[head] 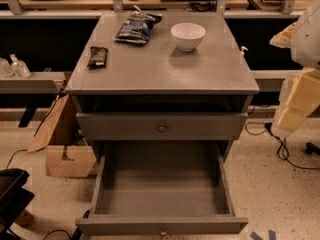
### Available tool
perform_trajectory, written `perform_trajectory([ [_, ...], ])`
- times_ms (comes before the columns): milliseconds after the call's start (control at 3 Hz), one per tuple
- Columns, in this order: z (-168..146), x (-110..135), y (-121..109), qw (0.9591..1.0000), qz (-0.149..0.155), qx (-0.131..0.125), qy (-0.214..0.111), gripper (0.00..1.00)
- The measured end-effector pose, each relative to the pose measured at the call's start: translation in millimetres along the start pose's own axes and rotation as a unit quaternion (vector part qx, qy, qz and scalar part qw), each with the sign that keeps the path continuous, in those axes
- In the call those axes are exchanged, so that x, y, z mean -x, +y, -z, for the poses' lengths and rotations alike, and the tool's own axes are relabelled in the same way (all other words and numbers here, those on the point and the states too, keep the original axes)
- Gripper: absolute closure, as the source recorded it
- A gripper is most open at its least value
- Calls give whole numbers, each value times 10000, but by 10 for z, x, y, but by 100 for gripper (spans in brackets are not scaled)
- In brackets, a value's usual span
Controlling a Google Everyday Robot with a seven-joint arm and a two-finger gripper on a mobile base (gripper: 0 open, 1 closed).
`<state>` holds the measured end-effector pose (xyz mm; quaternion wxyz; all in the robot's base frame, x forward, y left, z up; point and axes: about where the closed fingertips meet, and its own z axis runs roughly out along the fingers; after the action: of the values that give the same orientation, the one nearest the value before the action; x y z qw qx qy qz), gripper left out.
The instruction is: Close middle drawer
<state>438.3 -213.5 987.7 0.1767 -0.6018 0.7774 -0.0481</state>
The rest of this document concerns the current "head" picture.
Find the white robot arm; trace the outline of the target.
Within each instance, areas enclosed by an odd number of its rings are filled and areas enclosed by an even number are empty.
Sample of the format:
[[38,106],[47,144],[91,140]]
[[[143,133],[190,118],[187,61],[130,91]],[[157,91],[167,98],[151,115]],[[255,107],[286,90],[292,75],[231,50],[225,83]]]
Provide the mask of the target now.
[[289,48],[291,59],[303,67],[296,76],[288,75],[283,81],[271,126],[273,135],[286,138],[320,106],[320,0],[314,0],[270,43]]

